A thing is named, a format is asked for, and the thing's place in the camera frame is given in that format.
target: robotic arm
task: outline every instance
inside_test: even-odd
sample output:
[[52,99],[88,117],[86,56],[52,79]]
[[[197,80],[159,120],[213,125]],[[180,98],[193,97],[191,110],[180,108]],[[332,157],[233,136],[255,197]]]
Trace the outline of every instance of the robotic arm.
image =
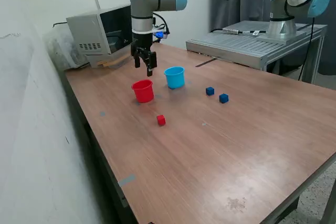
[[[306,15],[317,17],[328,7],[330,0],[271,0],[270,26],[267,35],[273,38],[295,36],[294,17]],[[183,10],[187,0],[131,0],[133,43],[131,54],[135,67],[140,67],[140,58],[147,66],[147,76],[156,67],[156,53],[151,52],[153,44],[153,12]]]

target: blue cup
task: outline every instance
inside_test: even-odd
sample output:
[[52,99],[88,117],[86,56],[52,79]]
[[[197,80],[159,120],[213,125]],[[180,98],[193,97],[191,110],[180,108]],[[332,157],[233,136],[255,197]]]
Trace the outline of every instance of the blue cup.
[[167,78],[168,87],[177,89],[184,85],[184,68],[172,67],[164,71]]

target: wooden table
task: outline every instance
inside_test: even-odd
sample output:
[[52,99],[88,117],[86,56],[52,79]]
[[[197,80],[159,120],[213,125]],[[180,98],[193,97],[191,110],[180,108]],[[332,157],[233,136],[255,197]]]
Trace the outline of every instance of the wooden table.
[[[147,78],[144,64],[67,72],[139,223],[273,223],[335,160],[335,91],[219,60],[195,67],[209,58],[166,45],[152,50],[147,104],[131,89]],[[167,87],[171,66],[185,68],[184,87]]]

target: gray curtain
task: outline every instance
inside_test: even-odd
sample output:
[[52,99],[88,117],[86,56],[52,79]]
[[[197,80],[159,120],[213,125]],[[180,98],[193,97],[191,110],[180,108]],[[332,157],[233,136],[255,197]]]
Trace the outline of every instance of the gray curtain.
[[[242,20],[269,21],[270,0],[211,0],[211,28],[222,28]],[[328,33],[324,40],[319,72],[321,74],[336,75],[336,54],[332,34],[336,33],[336,21],[333,12],[336,0],[331,0],[327,11],[316,18],[316,24],[327,24]],[[297,23],[311,23],[307,17],[296,17]],[[289,66],[301,65],[306,54],[305,49],[288,55],[282,63]]]

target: red cup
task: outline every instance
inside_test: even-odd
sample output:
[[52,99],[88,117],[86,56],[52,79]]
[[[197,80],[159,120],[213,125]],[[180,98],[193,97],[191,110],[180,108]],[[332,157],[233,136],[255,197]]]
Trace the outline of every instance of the red cup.
[[137,81],[132,85],[132,89],[134,90],[138,102],[150,102],[154,99],[152,85],[153,82],[151,80]]

